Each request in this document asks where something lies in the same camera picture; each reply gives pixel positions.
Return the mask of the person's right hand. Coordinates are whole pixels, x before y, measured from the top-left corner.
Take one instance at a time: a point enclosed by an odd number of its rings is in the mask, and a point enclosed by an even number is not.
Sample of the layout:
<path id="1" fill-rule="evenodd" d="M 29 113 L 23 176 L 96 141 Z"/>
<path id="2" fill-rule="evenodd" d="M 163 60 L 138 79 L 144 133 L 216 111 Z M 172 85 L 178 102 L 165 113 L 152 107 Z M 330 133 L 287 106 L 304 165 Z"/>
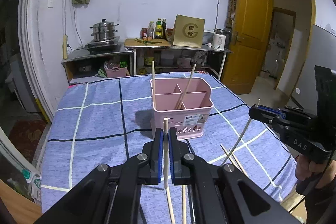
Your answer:
<path id="1" fill-rule="evenodd" d="M 307 196 L 316 187 L 323 188 L 333 180 L 330 178 L 331 160 L 325 160 L 322 164 L 318 164 L 305 155 L 298 155 L 296 162 L 297 185 L 295 190 L 300 195 Z"/>

